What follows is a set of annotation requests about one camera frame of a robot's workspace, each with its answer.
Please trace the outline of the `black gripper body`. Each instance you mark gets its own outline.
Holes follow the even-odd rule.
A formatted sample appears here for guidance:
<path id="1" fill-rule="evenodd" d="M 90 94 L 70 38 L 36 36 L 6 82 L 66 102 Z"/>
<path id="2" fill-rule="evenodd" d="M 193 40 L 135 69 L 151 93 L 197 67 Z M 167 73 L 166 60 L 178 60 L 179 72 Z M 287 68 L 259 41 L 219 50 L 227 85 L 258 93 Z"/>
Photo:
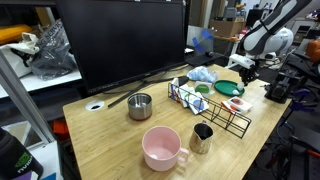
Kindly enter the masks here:
<path id="1" fill-rule="evenodd" d="M 251 65 L 249 68 L 242 67 L 239 70 L 239 76 L 244 84 L 249 84 L 259 78 L 257 67 L 255 65 Z"/>

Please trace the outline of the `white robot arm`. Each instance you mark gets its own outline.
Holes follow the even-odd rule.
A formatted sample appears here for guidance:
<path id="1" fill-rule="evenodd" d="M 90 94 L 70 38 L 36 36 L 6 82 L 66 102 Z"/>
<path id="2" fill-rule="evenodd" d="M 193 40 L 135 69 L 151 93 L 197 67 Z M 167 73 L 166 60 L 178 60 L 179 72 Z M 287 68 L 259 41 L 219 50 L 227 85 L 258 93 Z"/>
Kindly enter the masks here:
<path id="1" fill-rule="evenodd" d="M 257 22 L 242 38 L 240 47 L 246 58 L 281 50 L 284 43 L 289 42 L 289 39 L 282 37 L 284 32 L 290 34 L 285 25 L 298 15 L 310 11 L 315 4 L 316 0 L 284 0 L 281 2 L 271 14 Z"/>

